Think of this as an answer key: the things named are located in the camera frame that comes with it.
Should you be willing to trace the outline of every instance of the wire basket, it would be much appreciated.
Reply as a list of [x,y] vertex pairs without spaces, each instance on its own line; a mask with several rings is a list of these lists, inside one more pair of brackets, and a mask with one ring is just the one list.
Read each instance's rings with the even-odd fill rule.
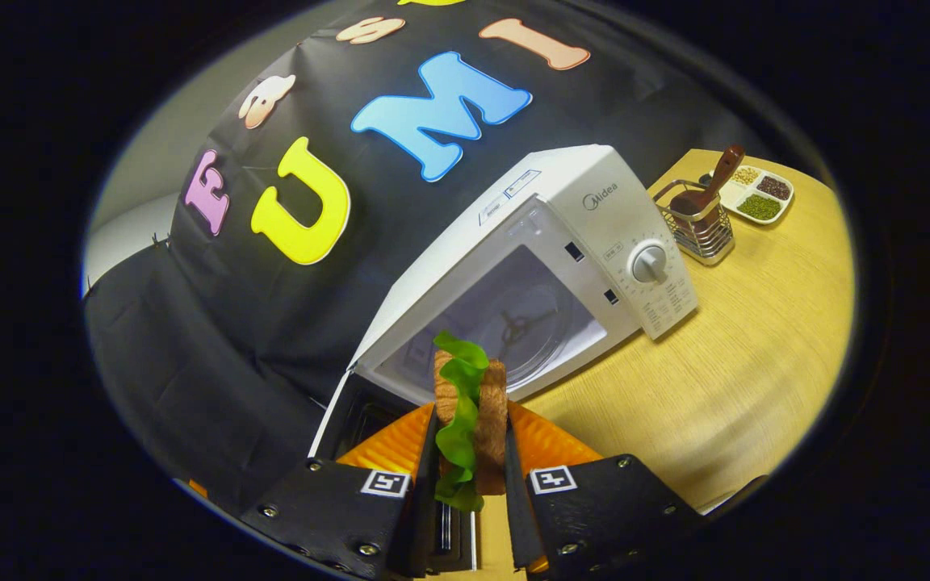
[[[680,249],[703,265],[715,265],[727,256],[731,248],[734,248],[734,229],[731,228],[731,218],[727,216],[727,209],[723,208],[723,204],[720,203],[719,194],[716,194],[705,209],[693,215],[658,205],[660,198],[678,185],[686,186],[685,190],[706,188],[698,182],[674,180],[665,185],[652,198],[652,201],[656,202],[656,206],[662,212],[662,217],[669,224],[672,238],[676,240]],[[716,208],[719,209],[719,213],[713,218],[711,224],[706,224],[706,217],[712,215]]]

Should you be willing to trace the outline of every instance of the microwave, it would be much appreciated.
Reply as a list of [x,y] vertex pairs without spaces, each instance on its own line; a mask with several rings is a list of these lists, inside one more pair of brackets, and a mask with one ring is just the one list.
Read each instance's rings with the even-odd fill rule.
[[390,288],[310,455],[337,452],[320,444],[333,411],[345,412],[337,403],[348,382],[405,411],[433,401],[433,338],[443,330],[501,360],[507,395],[519,400],[638,330],[657,339],[697,305],[667,222],[615,148],[531,153]]

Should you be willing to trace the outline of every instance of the letter m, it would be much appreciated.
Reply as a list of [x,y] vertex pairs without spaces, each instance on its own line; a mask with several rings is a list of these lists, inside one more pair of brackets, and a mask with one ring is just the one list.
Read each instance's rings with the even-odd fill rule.
[[457,52],[442,52],[418,67],[418,77],[432,97],[376,97],[358,111],[350,129],[383,133],[421,162],[421,179],[439,180],[462,158],[460,144],[442,144],[424,132],[478,140],[480,126],[465,107],[475,104],[483,122],[497,125],[512,118],[533,100],[533,95],[513,89],[462,62]]

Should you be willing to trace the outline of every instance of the wooden table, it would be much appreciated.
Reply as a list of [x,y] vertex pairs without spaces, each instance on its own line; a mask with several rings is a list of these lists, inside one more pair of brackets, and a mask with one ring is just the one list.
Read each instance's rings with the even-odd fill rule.
[[[689,151],[649,195],[697,181],[719,156]],[[658,341],[632,335],[523,402],[605,456],[634,454],[695,508],[793,451],[831,393],[853,327],[852,241],[837,195],[771,161],[744,163],[789,179],[794,197],[768,227],[731,213],[735,247],[718,265],[683,255],[697,312]],[[505,497],[486,500],[480,571],[442,578],[525,578],[513,574]]]

